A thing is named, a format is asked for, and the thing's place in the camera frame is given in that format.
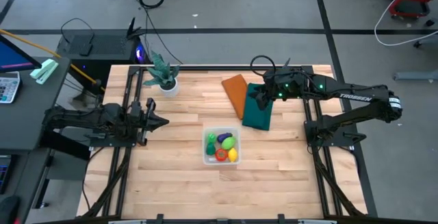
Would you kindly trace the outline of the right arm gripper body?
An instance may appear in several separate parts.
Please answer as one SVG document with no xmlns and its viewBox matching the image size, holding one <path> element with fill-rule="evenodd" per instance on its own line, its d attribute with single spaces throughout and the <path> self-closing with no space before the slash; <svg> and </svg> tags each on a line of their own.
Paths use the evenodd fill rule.
<svg viewBox="0 0 438 224">
<path fill-rule="evenodd" d="M 263 101 L 275 101 L 276 99 L 285 101 L 292 97 L 289 88 L 292 78 L 289 75 L 265 76 L 263 81 L 264 87 L 261 96 Z"/>
</svg>

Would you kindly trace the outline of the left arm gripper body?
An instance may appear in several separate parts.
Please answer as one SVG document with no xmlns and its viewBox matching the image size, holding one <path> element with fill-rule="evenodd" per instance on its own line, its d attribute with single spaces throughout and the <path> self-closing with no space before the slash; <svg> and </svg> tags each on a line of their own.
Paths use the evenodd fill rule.
<svg viewBox="0 0 438 224">
<path fill-rule="evenodd" d="M 140 131 L 138 132 L 137 142 L 140 146 L 145 146 L 147 144 L 146 133 L 153 132 L 157 129 L 157 116 L 155 115 L 155 101 L 153 98 L 148 98 L 146 100 L 146 110 L 143 110 L 140 103 L 136 103 L 138 106 L 138 111 L 136 112 L 137 124 Z"/>
</svg>

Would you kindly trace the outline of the light green toy lime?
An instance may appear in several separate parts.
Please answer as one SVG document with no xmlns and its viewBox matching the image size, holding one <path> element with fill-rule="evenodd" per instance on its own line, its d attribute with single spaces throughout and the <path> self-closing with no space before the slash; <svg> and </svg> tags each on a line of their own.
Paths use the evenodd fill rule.
<svg viewBox="0 0 438 224">
<path fill-rule="evenodd" d="M 221 148 L 224 150 L 230 150 L 234 148 L 235 143 L 236 143 L 235 137 L 232 136 L 227 137 L 222 141 Z"/>
</svg>

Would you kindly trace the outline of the clear plastic tupperware container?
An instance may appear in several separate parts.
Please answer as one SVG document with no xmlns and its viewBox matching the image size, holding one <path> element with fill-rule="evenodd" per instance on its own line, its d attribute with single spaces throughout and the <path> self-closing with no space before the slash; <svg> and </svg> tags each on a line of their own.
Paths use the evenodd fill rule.
<svg viewBox="0 0 438 224">
<path fill-rule="evenodd" d="M 238 159 L 236 162 L 230 162 L 229 159 L 227 158 L 224 162 L 219 162 L 216 160 L 215 158 L 215 154 L 214 155 L 207 155 L 205 153 L 205 149 L 207 146 L 207 135 L 208 133 L 214 133 L 216 136 L 219 134 L 223 134 L 223 133 L 232 133 L 233 137 L 235 137 L 236 139 L 236 143 L 234 148 L 237 150 L 238 152 Z M 203 151 L 203 162 L 206 165 L 209 166 L 230 166 L 230 165 L 237 165 L 242 161 L 242 150 L 241 150 L 241 142 L 242 140 L 240 139 L 240 130 L 237 127 L 207 127 L 203 130 L 203 136 L 202 136 L 202 151 Z M 216 146 L 216 151 L 218 149 L 221 149 L 221 144 L 216 141 L 215 143 Z"/>
</svg>

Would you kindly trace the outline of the teal folded cloth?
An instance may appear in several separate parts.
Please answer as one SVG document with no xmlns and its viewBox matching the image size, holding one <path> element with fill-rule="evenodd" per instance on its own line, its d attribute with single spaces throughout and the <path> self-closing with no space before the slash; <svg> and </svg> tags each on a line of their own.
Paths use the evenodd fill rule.
<svg viewBox="0 0 438 224">
<path fill-rule="evenodd" d="M 255 88 L 259 84 L 248 84 L 248 90 L 246 93 L 246 100 L 244 105 L 244 115 L 242 119 L 242 125 L 252 127 L 255 129 L 268 131 L 270 129 L 270 119 L 272 113 L 272 101 L 264 110 L 260 110 L 256 99 L 250 97 L 250 93 L 255 91 Z"/>
</svg>

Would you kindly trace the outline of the orange folded cloth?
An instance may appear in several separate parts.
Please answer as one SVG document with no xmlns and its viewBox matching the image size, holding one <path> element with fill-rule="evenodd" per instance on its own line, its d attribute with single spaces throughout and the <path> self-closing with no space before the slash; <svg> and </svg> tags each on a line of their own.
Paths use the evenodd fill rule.
<svg viewBox="0 0 438 224">
<path fill-rule="evenodd" d="M 242 120 L 244 117 L 244 106 L 248 88 L 246 80 L 241 74 L 239 74 L 223 80 L 221 84 L 235 110 L 235 113 L 237 114 L 238 119 Z"/>
</svg>

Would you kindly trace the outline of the white plant pot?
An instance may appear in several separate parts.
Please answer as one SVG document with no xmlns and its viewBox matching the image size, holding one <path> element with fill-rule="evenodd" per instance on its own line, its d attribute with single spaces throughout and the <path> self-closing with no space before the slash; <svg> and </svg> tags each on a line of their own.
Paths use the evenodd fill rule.
<svg viewBox="0 0 438 224">
<path fill-rule="evenodd" d="M 180 87 L 178 80 L 174 79 L 174 84 L 172 85 L 172 88 L 165 89 L 159 86 L 159 89 L 165 97 L 176 97 L 179 94 Z"/>
</svg>

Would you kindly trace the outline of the green snake plant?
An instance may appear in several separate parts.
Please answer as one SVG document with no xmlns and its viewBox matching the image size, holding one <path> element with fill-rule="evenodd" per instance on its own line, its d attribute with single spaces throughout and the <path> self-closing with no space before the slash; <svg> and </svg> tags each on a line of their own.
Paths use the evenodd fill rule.
<svg viewBox="0 0 438 224">
<path fill-rule="evenodd" d="M 153 67 L 147 67 L 152 79 L 143 82 L 145 86 L 158 85 L 162 90 L 171 90 L 177 85 L 177 75 L 180 66 L 171 66 L 165 63 L 161 54 L 151 52 Z"/>
</svg>

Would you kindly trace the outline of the black computer tower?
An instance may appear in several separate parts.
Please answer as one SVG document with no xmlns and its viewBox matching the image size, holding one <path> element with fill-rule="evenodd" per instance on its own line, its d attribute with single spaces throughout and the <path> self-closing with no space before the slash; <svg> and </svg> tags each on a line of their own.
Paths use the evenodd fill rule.
<svg viewBox="0 0 438 224">
<path fill-rule="evenodd" d="M 85 30 L 68 32 L 59 42 L 57 52 L 71 59 L 72 64 L 93 79 L 106 81 L 110 69 L 117 64 L 149 64 L 151 62 L 132 20 L 126 30 Z M 90 55 L 79 52 L 84 44 L 92 43 Z"/>
</svg>

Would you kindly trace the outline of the small black box device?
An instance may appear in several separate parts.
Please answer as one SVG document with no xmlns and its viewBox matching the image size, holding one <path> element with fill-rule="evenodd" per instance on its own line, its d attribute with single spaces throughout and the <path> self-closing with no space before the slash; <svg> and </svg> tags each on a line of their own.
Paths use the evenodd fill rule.
<svg viewBox="0 0 438 224">
<path fill-rule="evenodd" d="M 86 44 L 83 45 L 83 47 L 81 48 L 79 55 L 83 56 L 83 57 L 87 57 L 90 55 L 90 52 L 92 50 L 92 43 L 88 42 Z"/>
</svg>

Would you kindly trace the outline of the mint green stapler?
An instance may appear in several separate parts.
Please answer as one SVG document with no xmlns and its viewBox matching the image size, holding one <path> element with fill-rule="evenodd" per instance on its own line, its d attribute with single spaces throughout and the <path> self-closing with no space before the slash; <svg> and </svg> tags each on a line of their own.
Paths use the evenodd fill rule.
<svg viewBox="0 0 438 224">
<path fill-rule="evenodd" d="M 47 59 L 42 63 L 40 69 L 33 70 L 29 76 L 36 80 L 37 84 L 43 85 L 58 66 L 59 63 L 55 60 Z"/>
</svg>

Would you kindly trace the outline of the dark grey desk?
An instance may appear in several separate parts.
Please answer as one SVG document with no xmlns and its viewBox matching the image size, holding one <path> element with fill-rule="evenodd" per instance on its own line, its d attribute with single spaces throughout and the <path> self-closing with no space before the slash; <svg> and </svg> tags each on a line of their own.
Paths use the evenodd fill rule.
<svg viewBox="0 0 438 224">
<path fill-rule="evenodd" d="M 20 72 L 22 85 L 11 104 L 0 104 L 0 155 L 13 155 L 12 173 L 0 201 L 9 196 L 20 199 L 16 221 L 25 224 L 40 183 L 50 149 L 40 148 L 44 112 L 55 105 L 70 60 L 59 66 L 43 84 L 37 84 L 29 71 Z"/>
</svg>

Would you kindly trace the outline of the grey desk calculator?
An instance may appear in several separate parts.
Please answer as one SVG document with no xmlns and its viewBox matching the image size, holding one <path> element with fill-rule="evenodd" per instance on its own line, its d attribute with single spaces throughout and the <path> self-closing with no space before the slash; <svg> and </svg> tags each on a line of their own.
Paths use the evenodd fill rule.
<svg viewBox="0 0 438 224">
<path fill-rule="evenodd" d="M 18 71 L 0 73 L 0 104 L 10 104 L 17 96 L 21 85 Z"/>
</svg>

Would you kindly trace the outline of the black keyboard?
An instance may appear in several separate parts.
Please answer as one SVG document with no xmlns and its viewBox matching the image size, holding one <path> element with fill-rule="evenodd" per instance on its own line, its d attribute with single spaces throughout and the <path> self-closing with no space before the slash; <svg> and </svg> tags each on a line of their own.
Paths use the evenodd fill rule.
<svg viewBox="0 0 438 224">
<path fill-rule="evenodd" d="M 8 170 L 11 161 L 11 155 L 0 155 L 0 195 L 5 192 L 8 181 Z"/>
</svg>

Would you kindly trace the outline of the black aluminium table frame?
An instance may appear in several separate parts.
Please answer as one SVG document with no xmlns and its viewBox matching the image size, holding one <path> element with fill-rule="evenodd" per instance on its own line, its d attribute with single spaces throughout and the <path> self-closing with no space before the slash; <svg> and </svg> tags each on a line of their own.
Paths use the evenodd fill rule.
<svg viewBox="0 0 438 224">
<path fill-rule="evenodd" d="M 366 213 L 355 157 L 338 147 L 311 149 L 306 141 L 304 122 L 321 114 L 339 114 L 340 101 L 277 101 L 268 131 L 244 127 L 221 84 L 239 74 L 249 83 L 261 83 L 243 65 L 185 66 L 179 74 L 179 94 L 166 98 L 157 87 L 141 84 L 149 77 L 145 70 L 114 66 L 105 102 L 145 102 L 152 97 L 157 113 L 169 124 L 147 134 L 144 147 L 99 152 L 88 166 L 78 214 L 90 209 L 109 176 L 127 158 L 128 170 L 99 211 L 102 216 L 118 214 L 146 224 L 297 223 L 345 217 L 346 207 L 314 166 L 316 156 L 351 205 Z M 204 164 L 202 136 L 207 127 L 240 130 L 239 164 Z"/>
</svg>

